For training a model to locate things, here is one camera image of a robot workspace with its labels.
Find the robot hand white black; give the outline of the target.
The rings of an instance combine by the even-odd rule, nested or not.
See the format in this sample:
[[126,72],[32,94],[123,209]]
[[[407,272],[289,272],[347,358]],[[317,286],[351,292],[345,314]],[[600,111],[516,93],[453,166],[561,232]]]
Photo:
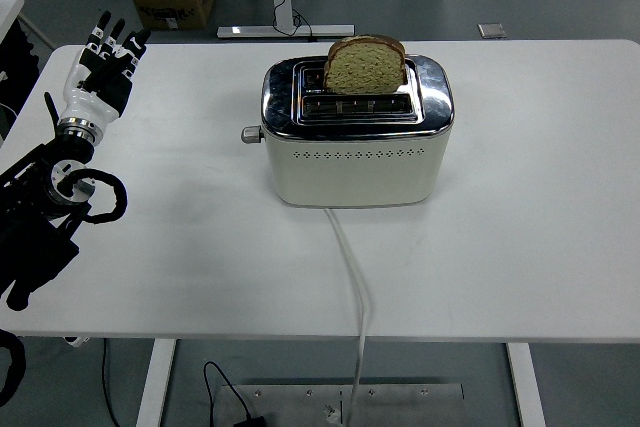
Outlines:
[[109,27],[110,19],[108,11],[101,15],[69,71],[63,89],[66,108],[62,122],[83,119],[105,130],[127,106],[133,76],[151,32],[142,29],[120,40],[125,21],[120,19]]

